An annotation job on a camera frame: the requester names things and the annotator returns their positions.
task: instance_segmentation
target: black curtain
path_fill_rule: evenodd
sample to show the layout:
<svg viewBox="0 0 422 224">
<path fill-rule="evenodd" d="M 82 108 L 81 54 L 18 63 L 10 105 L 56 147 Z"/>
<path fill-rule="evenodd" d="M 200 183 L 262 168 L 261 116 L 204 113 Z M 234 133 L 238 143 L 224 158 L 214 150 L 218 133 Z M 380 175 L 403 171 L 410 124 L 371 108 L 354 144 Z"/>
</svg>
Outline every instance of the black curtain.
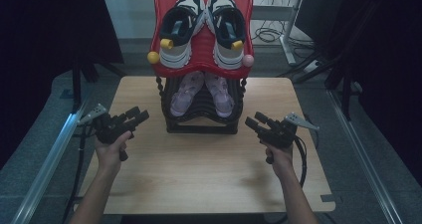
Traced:
<svg viewBox="0 0 422 224">
<path fill-rule="evenodd" d="M 105 0 L 0 0 L 0 19 L 3 167 L 57 75 L 80 60 L 122 63 L 122 57 Z"/>
<path fill-rule="evenodd" d="M 422 185 L 421 1 L 383 0 L 352 59 L 360 103 Z"/>
</svg>

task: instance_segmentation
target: pink ball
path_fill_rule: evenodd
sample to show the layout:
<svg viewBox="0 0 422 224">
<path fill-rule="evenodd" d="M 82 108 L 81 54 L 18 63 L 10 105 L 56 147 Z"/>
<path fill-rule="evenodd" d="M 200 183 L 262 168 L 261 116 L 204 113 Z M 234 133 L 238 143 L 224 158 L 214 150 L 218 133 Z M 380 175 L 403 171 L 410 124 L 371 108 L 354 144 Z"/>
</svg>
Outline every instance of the pink ball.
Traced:
<svg viewBox="0 0 422 224">
<path fill-rule="evenodd" d="M 242 63 L 245 67 L 252 67 L 252 65 L 254 65 L 254 57 L 251 55 L 245 55 L 243 56 Z"/>
</svg>

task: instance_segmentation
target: white sneaker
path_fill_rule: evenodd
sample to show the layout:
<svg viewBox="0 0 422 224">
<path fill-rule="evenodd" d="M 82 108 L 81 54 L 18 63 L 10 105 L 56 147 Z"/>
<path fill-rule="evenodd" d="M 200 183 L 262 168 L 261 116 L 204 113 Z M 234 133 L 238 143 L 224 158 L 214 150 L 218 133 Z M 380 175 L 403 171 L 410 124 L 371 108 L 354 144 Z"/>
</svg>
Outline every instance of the white sneaker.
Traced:
<svg viewBox="0 0 422 224">
<path fill-rule="evenodd" d="M 167 11 L 159 30 L 160 62 L 168 68 L 182 68 L 191 56 L 190 40 L 204 25 L 204 0 L 177 0 Z"/>
<path fill-rule="evenodd" d="M 234 0 L 208 0 L 205 9 L 208 28 L 215 34 L 214 61 L 227 70 L 242 66 L 246 23 Z"/>
<path fill-rule="evenodd" d="M 171 114 L 182 116 L 192 105 L 193 97 L 204 85 L 204 74 L 200 71 L 187 74 L 180 83 L 179 90 L 171 98 Z"/>
<path fill-rule="evenodd" d="M 225 78 L 206 73 L 205 85 L 214 101 L 215 111 L 220 117 L 227 117 L 232 113 L 234 101 L 227 92 L 227 81 Z"/>
</svg>

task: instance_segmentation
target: red container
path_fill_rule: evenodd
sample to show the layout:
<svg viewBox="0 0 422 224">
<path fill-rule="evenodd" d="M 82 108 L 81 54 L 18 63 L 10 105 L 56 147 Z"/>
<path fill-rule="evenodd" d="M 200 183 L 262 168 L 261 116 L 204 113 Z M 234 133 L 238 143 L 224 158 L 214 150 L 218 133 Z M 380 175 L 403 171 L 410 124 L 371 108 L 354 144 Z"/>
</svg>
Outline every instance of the red container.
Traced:
<svg viewBox="0 0 422 224">
<path fill-rule="evenodd" d="M 152 44 L 150 52 L 159 53 L 160 39 L 159 39 L 159 28 L 161 21 L 166 12 L 174 6 L 177 0 L 155 0 L 155 14 L 156 14 L 156 26 L 154 35 L 152 38 Z M 253 0 L 235 0 L 237 8 L 242 12 L 246 21 L 246 40 L 244 44 L 244 55 L 254 56 L 252 47 L 249 21 L 251 20 Z M 220 77 L 228 79 L 243 79 L 247 78 L 251 70 L 251 67 L 242 65 L 236 70 L 226 70 L 219 68 L 213 59 L 213 48 L 215 43 L 214 34 L 208 29 L 207 25 L 201 31 L 192 38 L 192 56 L 187 65 L 180 69 L 167 68 L 161 63 L 151 64 L 155 74 L 163 78 L 172 78 L 186 75 L 194 71 L 204 71 L 219 75 Z"/>
</svg>

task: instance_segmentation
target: metal rail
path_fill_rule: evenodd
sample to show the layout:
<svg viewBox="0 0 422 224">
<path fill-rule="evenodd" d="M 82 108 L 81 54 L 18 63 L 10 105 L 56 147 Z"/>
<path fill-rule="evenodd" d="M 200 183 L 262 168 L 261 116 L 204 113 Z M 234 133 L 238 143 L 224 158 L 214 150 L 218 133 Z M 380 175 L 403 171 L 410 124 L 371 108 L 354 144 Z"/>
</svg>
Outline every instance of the metal rail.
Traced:
<svg viewBox="0 0 422 224">
<path fill-rule="evenodd" d="M 87 106 L 92 91 L 93 87 L 88 86 L 87 94 L 83 99 L 80 109 L 69 115 L 46 160 L 44 160 L 43 166 L 40 168 L 40 171 L 35 177 L 28 193 L 22 201 L 21 206 L 16 212 L 12 223 L 26 224 L 30 222 L 31 217 L 40 203 L 40 200 L 43 197 L 44 192 L 46 191 L 47 186 L 62 158 L 62 155 L 68 146 L 69 140 L 78 125 L 78 120 L 81 118 Z"/>
<path fill-rule="evenodd" d="M 351 121 L 347 120 L 347 118 L 344 116 L 338 97 L 333 93 L 333 91 L 327 91 L 327 95 L 335 109 L 335 113 L 337 114 L 338 119 L 340 120 L 341 126 L 343 127 L 354 152 L 356 153 L 357 159 L 360 162 L 363 172 L 365 173 L 366 178 L 368 179 L 368 182 L 376 198 L 378 199 L 379 205 L 381 206 L 381 209 L 384 212 L 388 223 L 403 223 L 396 209 L 394 201 L 392 200 L 387 188 L 376 172 L 375 167 L 373 166 L 372 161 L 366 153 L 366 150 L 356 131 L 354 130 Z"/>
</svg>

